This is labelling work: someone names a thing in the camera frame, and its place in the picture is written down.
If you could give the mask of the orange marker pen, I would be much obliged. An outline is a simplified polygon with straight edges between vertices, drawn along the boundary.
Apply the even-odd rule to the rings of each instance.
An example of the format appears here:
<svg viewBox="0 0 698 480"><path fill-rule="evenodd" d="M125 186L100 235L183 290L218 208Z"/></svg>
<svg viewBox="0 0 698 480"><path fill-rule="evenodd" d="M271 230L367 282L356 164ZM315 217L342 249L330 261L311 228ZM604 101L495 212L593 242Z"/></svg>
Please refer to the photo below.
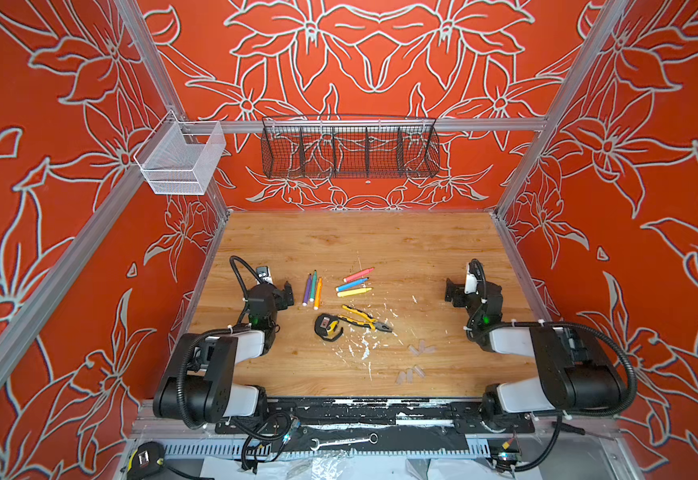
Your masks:
<svg viewBox="0 0 698 480"><path fill-rule="evenodd" d="M317 286L315 288L315 298L313 301L313 309L315 311L320 308L321 298L322 298L322 290L323 290L323 278L318 277Z"/></svg>

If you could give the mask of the yellow marker pen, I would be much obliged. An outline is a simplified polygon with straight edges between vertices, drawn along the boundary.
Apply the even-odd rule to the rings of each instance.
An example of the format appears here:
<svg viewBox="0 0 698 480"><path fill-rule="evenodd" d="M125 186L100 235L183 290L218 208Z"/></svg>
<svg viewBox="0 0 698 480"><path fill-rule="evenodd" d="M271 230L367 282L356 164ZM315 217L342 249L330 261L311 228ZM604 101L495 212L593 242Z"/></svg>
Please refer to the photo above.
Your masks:
<svg viewBox="0 0 698 480"><path fill-rule="evenodd" d="M352 296L357 296L357 295L369 293L372 290L373 290L372 287L348 289L348 290L337 292L337 297L339 297L339 298L352 297Z"/></svg>

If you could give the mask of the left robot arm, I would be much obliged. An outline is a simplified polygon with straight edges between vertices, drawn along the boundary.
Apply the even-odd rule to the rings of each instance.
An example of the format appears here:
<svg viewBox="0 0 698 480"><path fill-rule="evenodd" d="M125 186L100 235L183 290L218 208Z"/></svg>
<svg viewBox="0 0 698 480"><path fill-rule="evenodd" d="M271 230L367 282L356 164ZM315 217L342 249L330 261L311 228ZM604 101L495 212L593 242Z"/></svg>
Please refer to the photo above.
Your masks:
<svg viewBox="0 0 698 480"><path fill-rule="evenodd" d="M189 429L267 414L263 387L234 382L235 367L269 353L279 331L278 314L294 305L292 286L275 286L266 267L253 268L229 257L241 287L243 307L227 327L182 335L152 401L157 418L181 421Z"/></svg>

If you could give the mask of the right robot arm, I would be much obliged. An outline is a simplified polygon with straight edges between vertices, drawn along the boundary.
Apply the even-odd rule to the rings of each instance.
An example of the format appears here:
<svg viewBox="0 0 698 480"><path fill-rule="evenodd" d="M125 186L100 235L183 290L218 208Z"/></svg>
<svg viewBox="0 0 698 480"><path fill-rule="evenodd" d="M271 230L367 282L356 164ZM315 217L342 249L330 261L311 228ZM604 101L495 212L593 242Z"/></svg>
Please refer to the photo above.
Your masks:
<svg viewBox="0 0 698 480"><path fill-rule="evenodd" d="M502 431L525 415L615 416L636 399L638 380L626 352L599 330L569 322L505 322L501 287L448 279L445 300L468 314L467 339L482 350L530 358L536 375L491 384L481 399L487 428Z"/></svg>

